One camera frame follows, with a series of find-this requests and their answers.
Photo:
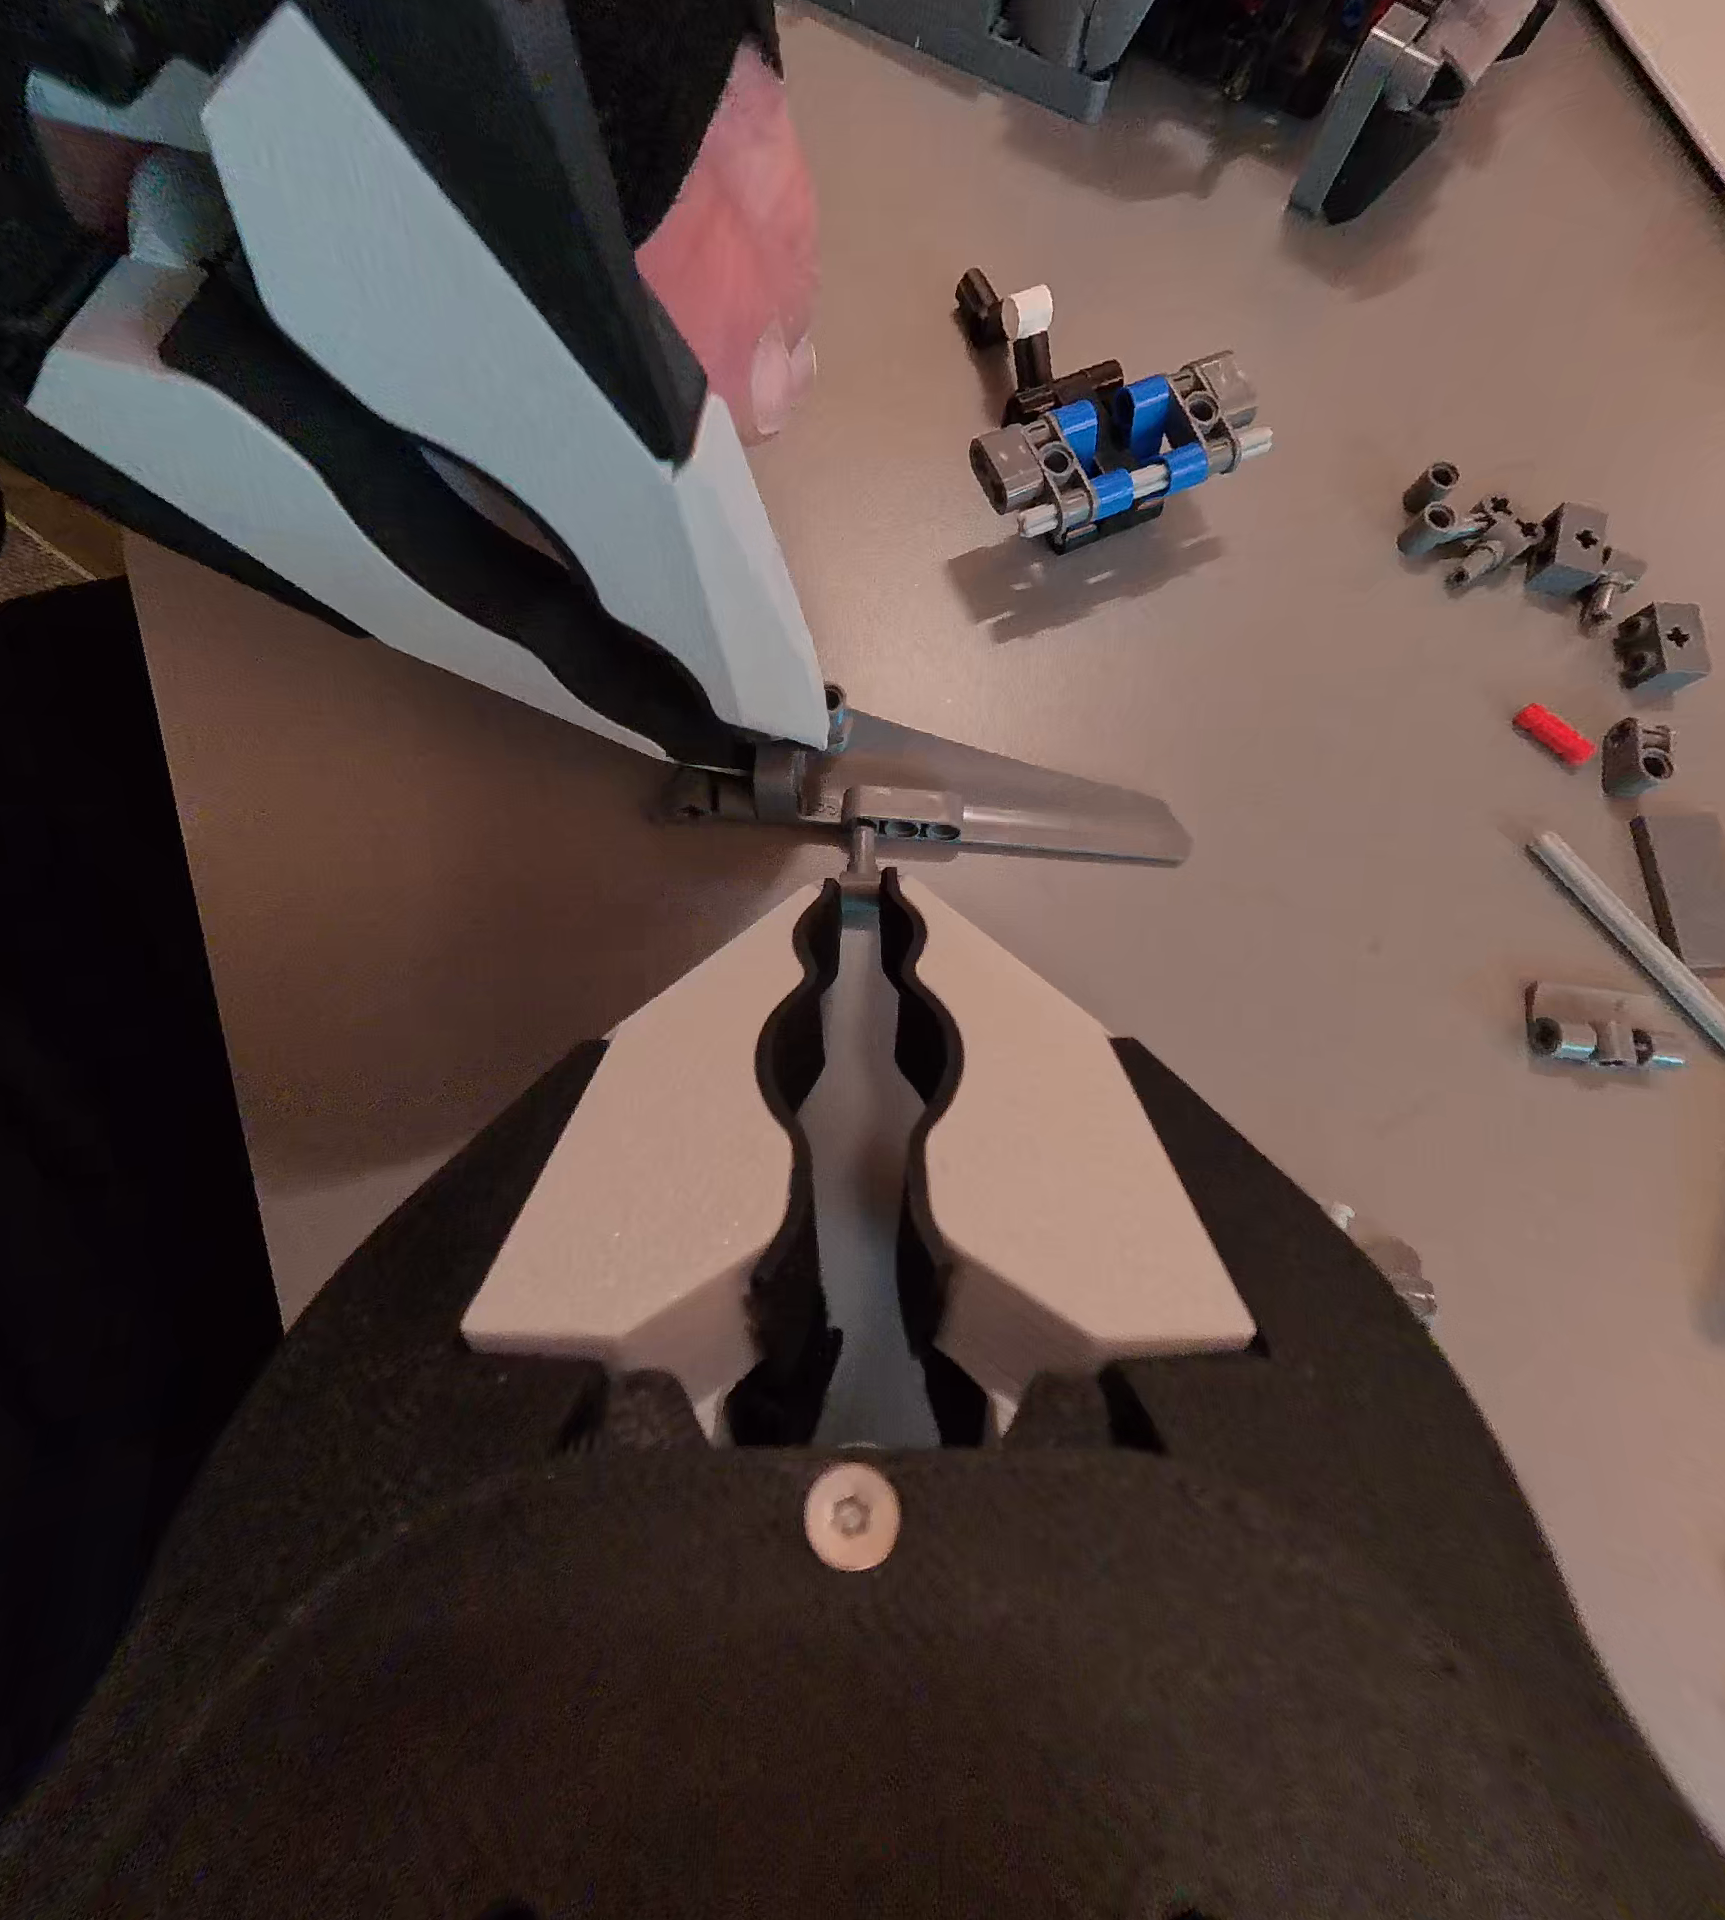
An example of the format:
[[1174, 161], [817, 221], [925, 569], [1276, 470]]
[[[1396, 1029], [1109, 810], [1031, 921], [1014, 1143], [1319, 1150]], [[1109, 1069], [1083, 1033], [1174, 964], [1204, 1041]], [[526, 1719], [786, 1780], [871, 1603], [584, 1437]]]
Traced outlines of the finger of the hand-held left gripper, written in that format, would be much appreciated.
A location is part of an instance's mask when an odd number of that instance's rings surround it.
[[507, 493], [711, 717], [826, 742], [728, 403], [633, 266], [561, 4], [279, 4], [202, 127], [274, 326]]
[[693, 676], [456, 493], [224, 273], [120, 259], [32, 413], [394, 652], [677, 763], [742, 767]]

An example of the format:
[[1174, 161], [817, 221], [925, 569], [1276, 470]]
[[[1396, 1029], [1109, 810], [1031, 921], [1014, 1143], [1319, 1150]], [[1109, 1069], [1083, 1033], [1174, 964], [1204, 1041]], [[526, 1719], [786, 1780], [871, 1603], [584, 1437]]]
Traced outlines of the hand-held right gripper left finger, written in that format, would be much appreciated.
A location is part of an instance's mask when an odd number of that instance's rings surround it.
[[680, 1382], [707, 1427], [809, 1427], [840, 1338], [803, 1108], [840, 890], [784, 899], [613, 1029], [460, 1333]]

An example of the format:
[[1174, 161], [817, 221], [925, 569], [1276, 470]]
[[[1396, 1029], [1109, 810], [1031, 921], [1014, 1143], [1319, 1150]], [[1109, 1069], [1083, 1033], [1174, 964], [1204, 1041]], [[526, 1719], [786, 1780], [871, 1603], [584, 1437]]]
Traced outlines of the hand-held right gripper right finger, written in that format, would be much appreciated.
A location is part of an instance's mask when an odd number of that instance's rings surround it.
[[1006, 1433], [1043, 1376], [1247, 1351], [1257, 1321], [1105, 1027], [896, 869], [878, 940], [920, 1103], [901, 1327], [937, 1427]]

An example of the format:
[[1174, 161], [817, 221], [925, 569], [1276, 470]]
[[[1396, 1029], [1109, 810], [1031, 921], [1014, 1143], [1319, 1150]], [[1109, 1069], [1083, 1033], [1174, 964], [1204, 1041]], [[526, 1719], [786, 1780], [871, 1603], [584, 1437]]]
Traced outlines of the grey pointed lego panel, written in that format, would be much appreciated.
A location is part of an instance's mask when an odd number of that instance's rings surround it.
[[729, 769], [680, 767], [662, 787], [662, 814], [842, 845], [847, 822], [868, 819], [878, 863], [996, 853], [1179, 867], [1192, 850], [1181, 822], [1152, 795], [850, 708], [845, 751], [770, 741]]

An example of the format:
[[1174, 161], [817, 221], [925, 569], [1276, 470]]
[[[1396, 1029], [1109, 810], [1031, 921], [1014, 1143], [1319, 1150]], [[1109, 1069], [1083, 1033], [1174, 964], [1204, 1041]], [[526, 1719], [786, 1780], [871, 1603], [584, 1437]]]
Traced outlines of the light grey lego connector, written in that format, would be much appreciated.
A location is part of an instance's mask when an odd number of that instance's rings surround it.
[[1324, 1213], [1379, 1269], [1402, 1304], [1432, 1328], [1439, 1314], [1439, 1293], [1423, 1270], [1419, 1252], [1349, 1203], [1324, 1201]]

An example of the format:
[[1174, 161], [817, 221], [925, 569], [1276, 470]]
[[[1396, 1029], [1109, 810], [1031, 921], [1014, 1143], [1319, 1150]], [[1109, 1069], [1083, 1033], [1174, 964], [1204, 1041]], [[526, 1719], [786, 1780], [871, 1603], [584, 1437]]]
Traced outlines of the short grey lego beam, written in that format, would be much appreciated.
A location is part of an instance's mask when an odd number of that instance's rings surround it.
[[1664, 1075], [1688, 1065], [1674, 1010], [1636, 990], [1534, 980], [1522, 990], [1522, 1043], [1546, 1066]]

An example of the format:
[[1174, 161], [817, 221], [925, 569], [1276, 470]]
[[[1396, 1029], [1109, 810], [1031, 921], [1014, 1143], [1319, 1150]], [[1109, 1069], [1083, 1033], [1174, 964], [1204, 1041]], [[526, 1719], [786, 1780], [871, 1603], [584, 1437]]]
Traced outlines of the long grey lego axle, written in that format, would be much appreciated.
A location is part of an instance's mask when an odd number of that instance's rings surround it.
[[1725, 1002], [1664, 947], [1663, 936], [1555, 831], [1522, 843], [1546, 878], [1610, 936], [1693, 1029], [1725, 1055]]

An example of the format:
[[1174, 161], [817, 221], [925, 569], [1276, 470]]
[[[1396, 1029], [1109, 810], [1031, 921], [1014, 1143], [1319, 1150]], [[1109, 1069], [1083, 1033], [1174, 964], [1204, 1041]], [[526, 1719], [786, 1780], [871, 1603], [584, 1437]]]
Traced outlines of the partly built lego car chassis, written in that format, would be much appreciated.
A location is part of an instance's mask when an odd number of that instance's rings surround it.
[[1093, 124], [1145, 53], [1226, 103], [1315, 127], [1289, 208], [1347, 226], [1555, 2], [821, 2], [821, 12]]

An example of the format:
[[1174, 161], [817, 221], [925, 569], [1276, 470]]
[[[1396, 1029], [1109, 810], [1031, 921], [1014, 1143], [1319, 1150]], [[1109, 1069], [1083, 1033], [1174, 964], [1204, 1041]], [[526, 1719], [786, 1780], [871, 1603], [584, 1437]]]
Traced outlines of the dark grey flat lego panel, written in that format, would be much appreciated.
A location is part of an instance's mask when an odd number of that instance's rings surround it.
[[1725, 975], [1725, 827], [1711, 810], [1632, 822], [1647, 909], [1664, 947], [1701, 978]]

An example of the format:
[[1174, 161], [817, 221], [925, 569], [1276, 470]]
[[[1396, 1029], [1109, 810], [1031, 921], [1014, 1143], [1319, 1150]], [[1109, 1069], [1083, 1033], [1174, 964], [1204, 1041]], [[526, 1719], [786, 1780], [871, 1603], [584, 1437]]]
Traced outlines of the blue lego engine block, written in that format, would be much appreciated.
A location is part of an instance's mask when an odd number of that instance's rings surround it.
[[1276, 445], [1230, 348], [1142, 378], [1127, 378], [1115, 357], [1057, 370], [1048, 286], [996, 294], [970, 270], [955, 280], [954, 309], [969, 345], [1006, 354], [1014, 373], [1000, 422], [969, 445], [970, 475], [1018, 540], [1051, 556], [1148, 524], [1172, 497]]

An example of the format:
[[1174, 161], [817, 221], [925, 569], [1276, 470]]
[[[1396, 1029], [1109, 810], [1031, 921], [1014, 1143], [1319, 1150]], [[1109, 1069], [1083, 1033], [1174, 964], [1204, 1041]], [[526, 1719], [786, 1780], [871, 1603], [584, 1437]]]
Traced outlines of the group of grey lego connectors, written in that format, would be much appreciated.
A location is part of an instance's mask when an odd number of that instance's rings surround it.
[[[1405, 559], [1444, 559], [1444, 584], [1457, 596], [1515, 572], [1527, 596], [1569, 607], [1586, 637], [1610, 644], [1622, 691], [1664, 701], [1711, 677], [1712, 655], [1701, 606], [1636, 606], [1645, 564], [1610, 539], [1610, 518], [1600, 507], [1562, 499], [1544, 516], [1531, 516], [1504, 493], [1461, 499], [1461, 477], [1457, 467], [1433, 462], [1408, 483], [1396, 540]], [[1672, 720], [1633, 712], [1594, 742], [1594, 760], [1570, 772], [1593, 769], [1606, 801], [1640, 801], [1674, 779]]]

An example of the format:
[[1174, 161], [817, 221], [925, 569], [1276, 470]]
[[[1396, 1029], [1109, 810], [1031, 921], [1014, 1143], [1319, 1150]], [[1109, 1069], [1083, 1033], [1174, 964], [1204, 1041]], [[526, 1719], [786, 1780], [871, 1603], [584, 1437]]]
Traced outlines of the person's left hand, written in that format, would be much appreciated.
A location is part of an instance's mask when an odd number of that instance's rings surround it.
[[729, 410], [773, 440], [817, 373], [817, 189], [773, 62], [742, 42], [672, 207], [633, 265]]

